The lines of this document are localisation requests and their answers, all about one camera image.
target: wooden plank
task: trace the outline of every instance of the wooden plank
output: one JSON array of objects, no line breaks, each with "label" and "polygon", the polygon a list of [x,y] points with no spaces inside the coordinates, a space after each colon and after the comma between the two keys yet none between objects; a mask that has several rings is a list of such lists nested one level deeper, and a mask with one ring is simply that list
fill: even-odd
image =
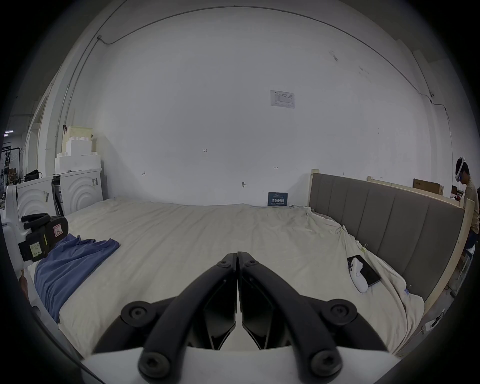
[{"label": "wooden plank", "polygon": [[312,172],[310,174],[310,185],[308,187],[308,200],[307,200],[307,206],[310,206],[310,194],[312,193],[312,181],[313,181],[313,175],[315,173],[320,173],[319,169],[312,169]]},{"label": "wooden plank", "polygon": [[440,295],[442,294],[445,286],[448,284],[448,281],[452,277],[453,272],[460,260],[460,257],[463,252],[463,248],[465,247],[465,243],[467,242],[468,233],[470,232],[470,227],[472,226],[472,218],[473,218],[473,210],[475,208],[475,203],[473,200],[466,199],[465,202],[465,213],[463,215],[463,222],[462,227],[460,228],[460,233],[458,235],[458,240],[456,241],[455,248],[452,253],[452,257],[450,257],[450,261],[448,262],[442,276],[438,280],[437,285],[433,289],[430,296],[425,301],[425,311],[423,315],[425,316],[426,313],[430,310],[432,305],[438,300]]},{"label": "wooden plank", "polygon": [[460,207],[460,202],[458,202],[456,200],[453,200],[453,199],[449,199],[448,197],[445,197],[445,196],[437,195],[436,193],[433,193],[433,192],[423,191],[421,189],[407,187],[405,185],[393,184],[393,183],[389,183],[389,182],[386,182],[386,181],[375,180],[371,176],[367,177],[367,181],[370,181],[370,182],[376,183],[376,184],[388,185],[388,186],[393,187],[393,188],[403,189],[405,191],[409,191],[409,192],[413,192],[413,193],[418,193],[418,194],[421,194],[421,195],[424,195],[424,196],[431,197],[435,200],[443,201],[445,203],[449,203],[451,205],[455,205],[457,207]]}]

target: vr headset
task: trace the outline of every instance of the vr headset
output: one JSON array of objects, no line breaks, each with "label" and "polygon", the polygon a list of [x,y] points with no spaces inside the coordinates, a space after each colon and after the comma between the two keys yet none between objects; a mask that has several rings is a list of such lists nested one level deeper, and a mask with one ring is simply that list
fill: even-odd
[{"label": "vr headset", "polygon": [[455,180],[460,181],[462,178],[460,177],[460,173],[462,172],[462,167],[465,164],[465,159],[461,157],[462,163],[460,164],[460,168],[458,169],[458,172],[455,175]]}]

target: white game controller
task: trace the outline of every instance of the white game controller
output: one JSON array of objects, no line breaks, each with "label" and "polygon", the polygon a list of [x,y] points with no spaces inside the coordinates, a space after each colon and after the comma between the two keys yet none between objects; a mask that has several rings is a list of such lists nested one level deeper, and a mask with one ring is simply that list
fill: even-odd
[{"label": "white game controller", "polygon": [[350,277],[352,278],[353,284],[355,284],[359,292],[365,293],[368,291],[368,283],[360,273],[362,268],[363,264],[355,257],[350,265]]}]

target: power strip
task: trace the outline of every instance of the power strip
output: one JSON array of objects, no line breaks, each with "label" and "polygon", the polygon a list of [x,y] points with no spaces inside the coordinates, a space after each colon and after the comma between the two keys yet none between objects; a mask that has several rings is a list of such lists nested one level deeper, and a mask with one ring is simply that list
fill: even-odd
[{"label": "power strip", "polygon": [[438,323],[440,322],[444,313],[445,313],[445,308],[442,311],[442,313],[440,315],[438,315],[435,319],[429,321],[428,323],[425,323],[425,325],[422,327],[422,332],[424,334],[426,334],[426,333],[430,332],[432,329],[434,329],[438,325]]}]

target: blue sign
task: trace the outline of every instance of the blue sign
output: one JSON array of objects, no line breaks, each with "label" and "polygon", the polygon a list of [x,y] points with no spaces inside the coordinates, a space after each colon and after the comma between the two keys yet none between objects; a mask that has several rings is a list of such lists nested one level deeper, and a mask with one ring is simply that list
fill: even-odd
[{"label": "blue sign", "polygon": [[287,206],[288,193],[268,193],[268,206]]}]

